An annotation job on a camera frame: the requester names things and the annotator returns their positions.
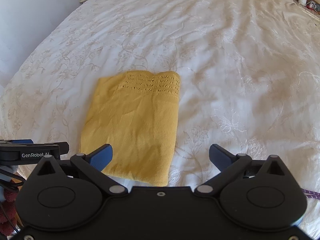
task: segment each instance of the screw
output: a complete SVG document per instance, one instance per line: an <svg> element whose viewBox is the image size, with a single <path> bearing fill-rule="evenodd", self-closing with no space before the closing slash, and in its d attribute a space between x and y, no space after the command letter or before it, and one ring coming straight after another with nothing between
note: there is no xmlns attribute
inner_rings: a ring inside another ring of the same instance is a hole
<svg viewBox="0 0 320 240"><path fill-rule="evenodd" d="M121 186L121 185L113 185L109 188L109 190L110 190L110 192L112 192L114 194L120 194L125 191L125 187Z"/></svg>
<svg viewBox="0 0 320 240"><path fill-rule="evenodd" d="M158 195L159 197L163 197L163 196L165 196L165 193L162 192L162 191L160 191L160 192L157 193L157 195Z"/></svg>
<svg viewBox="0 0 320 240"><path fill-rule="evenodd" d="M31 235L26 235L23 240L34 240L34 238Z"/></svg>
<svg viewBox="0 0 320 240"><path fill-rule="evenodd" d="M211 187L210 185L200 185L199 187L197 187L197 190L200 193L210 193L213 191L213 187Z"/></svg>

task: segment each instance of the bedspread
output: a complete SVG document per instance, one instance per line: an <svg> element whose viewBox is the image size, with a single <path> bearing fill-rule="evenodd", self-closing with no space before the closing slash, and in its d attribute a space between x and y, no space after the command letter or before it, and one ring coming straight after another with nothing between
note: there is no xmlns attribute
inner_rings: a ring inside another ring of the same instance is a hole
<svg viewBox="0 0 320 240"><path fill-rule="evenodd" d="M68 141L70 157L99 77L176 71L169 186L195 188L216 175L208 150L218 143L255 159L277 154L301 187L319 191L319 63L320 31L292 0L89 0L5 88L0 138ZM320 236L319 212L320 202L308 200L300 226L312 237Z"/></svg>

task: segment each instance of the blue gripper pad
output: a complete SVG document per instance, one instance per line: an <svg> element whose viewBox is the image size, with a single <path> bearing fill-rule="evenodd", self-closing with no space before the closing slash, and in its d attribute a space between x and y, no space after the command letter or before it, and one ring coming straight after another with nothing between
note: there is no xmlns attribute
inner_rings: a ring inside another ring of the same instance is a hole
<svg viewBox="0 0 320 240"><path fill-rule="evenodd" d="M102 171L112 160L112 147L105 144L85 157L85 160L98 171Z"/></svg>
<svg viewBox="0 0 320 240"><path fill-rule="evenodd" d="M237 160L237 157L218 144L212 144L209 149L209 159L219 171L223 171L234 163Z"/></svg>
<svg viewBox="0 0 320 240"><path fill-rule="evenodd" d="M26 144L33 144L33 141L30 139L24 139L24 140L12 140L12 143L26 143Z"/></svg>

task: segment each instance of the folded yellow sweater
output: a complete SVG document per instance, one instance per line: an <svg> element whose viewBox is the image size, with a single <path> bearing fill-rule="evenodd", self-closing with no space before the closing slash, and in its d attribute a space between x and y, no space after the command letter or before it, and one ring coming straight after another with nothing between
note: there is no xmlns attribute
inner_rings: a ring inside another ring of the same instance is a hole
<svg viewBox="0 0 320 240"><path fill-rule="evenodd" d="M155 186L168 184L178 124L180 77L128 71L100 78L81 134L80 152L105 143L113 159L106 175Z"/></svg>

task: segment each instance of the wall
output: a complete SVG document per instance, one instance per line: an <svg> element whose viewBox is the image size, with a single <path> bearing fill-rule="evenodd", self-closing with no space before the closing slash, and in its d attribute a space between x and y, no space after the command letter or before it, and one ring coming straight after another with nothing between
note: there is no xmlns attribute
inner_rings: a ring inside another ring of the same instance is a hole
<svg viewBox="0 0 320 240"><path fill-rule="evenodd" d="M0 0L0 95L31 52L80 0Z"/></svg>

